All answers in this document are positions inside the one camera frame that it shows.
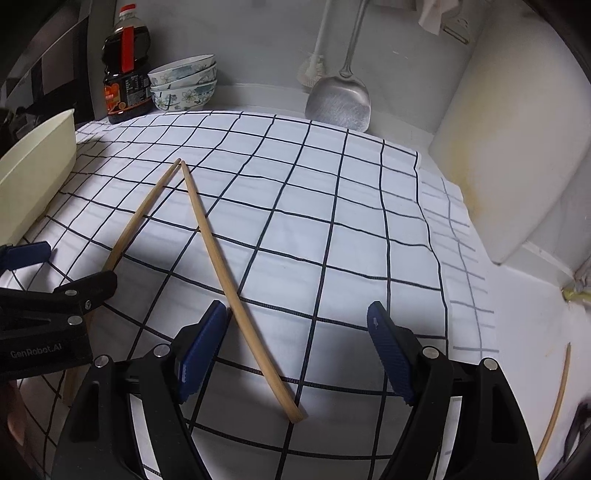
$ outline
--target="cream plastic basin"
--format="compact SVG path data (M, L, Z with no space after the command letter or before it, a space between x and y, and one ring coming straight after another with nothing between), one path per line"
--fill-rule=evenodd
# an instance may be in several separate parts
M75 161L74 110L35 127L0 158L0 245L18 243Z

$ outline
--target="cleaning brush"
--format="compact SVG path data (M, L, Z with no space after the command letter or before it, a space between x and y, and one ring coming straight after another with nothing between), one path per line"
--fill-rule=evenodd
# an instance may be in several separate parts
M318 38L316 39L316 46L314 53L301 64L297 72L297 80L305 87L312 88L318 80L324 75L324 57L320 55L320 47L324 39L324 32L326 30L326 19L329 14L330 4L332 0L326 0L324 6L324 13L322 14L322 21L320 22L320 29L318 30Z

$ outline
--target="bottle cap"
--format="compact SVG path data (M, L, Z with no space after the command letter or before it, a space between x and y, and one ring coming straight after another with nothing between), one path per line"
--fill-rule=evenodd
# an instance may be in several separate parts
M135 10L135 4L128 4L128 5L122 6L121 10L119 11L119 15L129 14L129 13L131 13L130 10Z

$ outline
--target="red label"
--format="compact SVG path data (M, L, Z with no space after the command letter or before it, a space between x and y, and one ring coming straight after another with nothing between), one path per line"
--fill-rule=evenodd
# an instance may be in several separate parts
M131 72L134 69L134 28L125 27L121 35L121 71Z
M119 84L105 85L105 100L107 102L107 111L113 112L121 101L121 94L119 93Z

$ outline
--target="blue gripper pad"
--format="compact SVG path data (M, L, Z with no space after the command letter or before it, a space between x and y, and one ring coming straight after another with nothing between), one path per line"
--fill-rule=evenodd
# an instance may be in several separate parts
M411 383L411 364L396 341L395 328L382 304L378 301L373 302L368 308L369 334L394 393L410 404L415 399Z
M6 247L0 255L0 270L16 270L43 263L51 256L51 246L47 242L37 242L18 247Z
M197 325L188 325L179 332L179 335L182 335L183 330L190 331L194 327L197 327L199 331L176 368L177 393L181 403L187 401L189 396L201 387L209 365L226 334L229 321L230 316L226 306L215 300Z

